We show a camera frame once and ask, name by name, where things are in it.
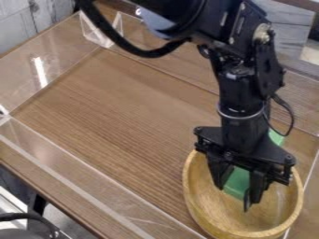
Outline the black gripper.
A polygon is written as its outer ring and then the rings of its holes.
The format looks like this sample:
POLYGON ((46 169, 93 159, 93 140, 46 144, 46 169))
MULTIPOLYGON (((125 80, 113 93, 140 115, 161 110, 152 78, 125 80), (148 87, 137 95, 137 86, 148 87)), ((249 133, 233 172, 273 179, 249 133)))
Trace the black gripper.
POLYGON ((220 126, 197 126, 195 149, 208 160, 215 186, 223 190, 236 167, 249 172, 243 209, 248 211, 261 201, 272 182, 291 183, 291 169, 296 159, 271 140, 271 110, 260 106, 253 112, 217 110, 220 126))

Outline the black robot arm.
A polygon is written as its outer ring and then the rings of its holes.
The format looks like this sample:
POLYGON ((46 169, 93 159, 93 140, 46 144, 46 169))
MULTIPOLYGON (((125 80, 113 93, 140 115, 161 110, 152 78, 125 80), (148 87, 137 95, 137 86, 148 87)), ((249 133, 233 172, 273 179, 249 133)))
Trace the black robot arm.
POLYGON ((275 30, 252 0, 132 0, 155 35, 185 39, 209 59, 219 87, 220 125, 195 128, 196 151, 223 189, 236 168, 249 172, 243 206, 261 201, 271 183, 291 182, 293 156, 269 137, 271 104, 289 108, 277 95, 285 70, 275 51, 275 30))

